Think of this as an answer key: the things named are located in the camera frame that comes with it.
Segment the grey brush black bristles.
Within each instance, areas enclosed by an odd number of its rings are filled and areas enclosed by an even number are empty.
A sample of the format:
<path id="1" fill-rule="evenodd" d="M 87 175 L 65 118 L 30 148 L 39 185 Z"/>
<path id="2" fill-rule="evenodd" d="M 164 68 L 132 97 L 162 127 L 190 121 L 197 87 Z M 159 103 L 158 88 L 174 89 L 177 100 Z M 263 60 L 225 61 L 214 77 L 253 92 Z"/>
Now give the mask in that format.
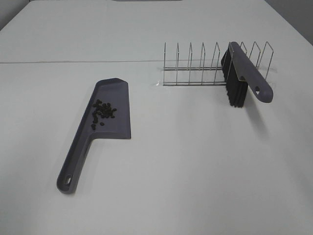
<path id="1" fill-rule="evenodd" d="M 263 103 L 271 103 L 273 90 L 237 42 L 230 42 L 221 59 L 226 91 L 231 106 L 242 108 L 250 88 Z"/>

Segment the grey plastic dustpan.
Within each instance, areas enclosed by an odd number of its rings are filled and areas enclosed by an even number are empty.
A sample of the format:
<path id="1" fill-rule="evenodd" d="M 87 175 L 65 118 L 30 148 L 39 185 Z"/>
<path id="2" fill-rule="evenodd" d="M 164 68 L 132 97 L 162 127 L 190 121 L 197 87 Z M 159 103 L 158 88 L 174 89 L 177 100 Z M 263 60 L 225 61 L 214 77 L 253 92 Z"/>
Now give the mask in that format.
<path id="1" fill-rule="evenodd" d="M 115 118 L 102 119 L 105 126 L 91 129 L 92 104 L 100 99 L 117 108 Z M 84 166 L 91 142 L 95 139 L 130 139 L 130 103 L 128 83 L 119 78 L 100 80 L 96 83 L 73 142 L 68 151 L 57 179 L 57 188 L 61 193 L 75 193 L 81 171 Z"/>

